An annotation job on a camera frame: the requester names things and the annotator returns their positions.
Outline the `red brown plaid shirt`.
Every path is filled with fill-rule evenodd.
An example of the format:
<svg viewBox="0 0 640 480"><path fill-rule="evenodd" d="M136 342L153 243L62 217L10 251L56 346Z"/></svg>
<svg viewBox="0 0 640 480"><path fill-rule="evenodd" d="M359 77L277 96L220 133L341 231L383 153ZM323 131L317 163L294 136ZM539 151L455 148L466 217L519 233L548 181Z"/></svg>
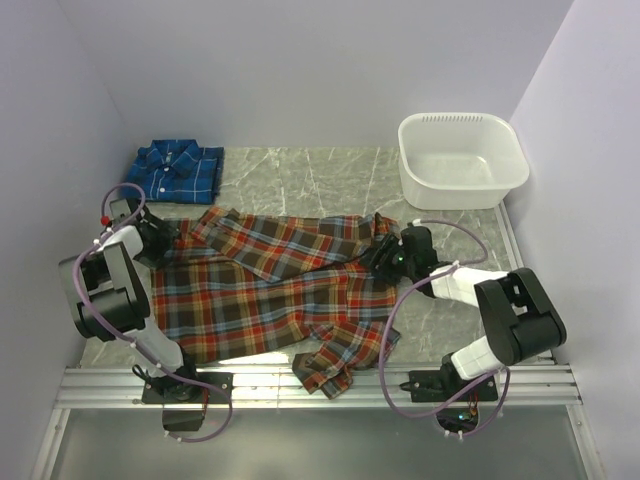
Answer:
<svg viewBox="0 0 640 480"><path fill-rule="evenodd" d="M360 257L396 221L379 214L325 218L254 215L212 207L170 221L180 238L151 276L156 322L197 363L275 351L313 338L292 370L311 393L335 398L356 370L399 340L386 328L394 287Z"/></svg>

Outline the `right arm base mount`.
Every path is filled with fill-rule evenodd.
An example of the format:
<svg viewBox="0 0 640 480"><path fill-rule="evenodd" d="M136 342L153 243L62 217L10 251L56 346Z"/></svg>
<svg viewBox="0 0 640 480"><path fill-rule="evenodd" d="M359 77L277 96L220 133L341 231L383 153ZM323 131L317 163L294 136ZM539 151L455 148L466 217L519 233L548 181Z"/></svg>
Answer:
<svg viewBox="0 0 640 480"><path fill-rule="evenodd" d="M436 403L448 400L471 383L471 380L460 379L456 373L412 370L408 380L400 384L400 389L410 394L413 403ZM496 381L490 377L469 390L460 401L497 401L498 397Z"/></svg>

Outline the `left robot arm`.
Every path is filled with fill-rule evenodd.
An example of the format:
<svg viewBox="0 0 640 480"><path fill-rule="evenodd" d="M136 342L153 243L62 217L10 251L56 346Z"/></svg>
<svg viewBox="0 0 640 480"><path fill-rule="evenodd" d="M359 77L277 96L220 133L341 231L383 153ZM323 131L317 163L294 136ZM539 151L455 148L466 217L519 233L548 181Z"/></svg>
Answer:
<svg viewBox="0 0 640 480"><path fill-rule="evenodd" d="M134 351L133 372L179 402L195 399L201 377L189 354L161 332L135 262L149 269L164 263L179 232L143 209L126 221L123 213L106 219L90 251L62 260L58 272L71 318L81 336L103 342L119 340Z"/></svg>

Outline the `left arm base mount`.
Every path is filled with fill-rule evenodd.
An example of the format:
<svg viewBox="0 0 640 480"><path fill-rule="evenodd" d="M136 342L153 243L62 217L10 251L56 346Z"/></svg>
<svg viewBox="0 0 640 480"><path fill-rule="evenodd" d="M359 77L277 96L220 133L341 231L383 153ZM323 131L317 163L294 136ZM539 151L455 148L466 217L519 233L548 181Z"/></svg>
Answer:
<svg viewBox="0 0 640 480"><path fill-rule="evenodd" d="M233 389L230 372L199 372L197 380L218 387L223 393L211 392L202 386L177 381L169 376L150 377L145 380L141 402L143 404L224 404Z"/></svg>

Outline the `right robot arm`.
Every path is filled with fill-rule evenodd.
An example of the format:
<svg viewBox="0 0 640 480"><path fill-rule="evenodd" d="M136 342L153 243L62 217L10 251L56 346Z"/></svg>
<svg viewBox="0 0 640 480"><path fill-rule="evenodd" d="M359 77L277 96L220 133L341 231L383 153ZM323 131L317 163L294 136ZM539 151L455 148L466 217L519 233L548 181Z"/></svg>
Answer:
<svg viewBox="0 0 640 480"><path fill-rule="evenodd" d="M385 235L364 253L361 264L388 285L407 278L427 297L479 310L484 336L446 355L438 372L437 385L451 399L465 398L476 378L488 372L566 342L564 322L533 270L488 271L476 269L473 261L442 261L431 231L419 220L398 237Z"/></svg>

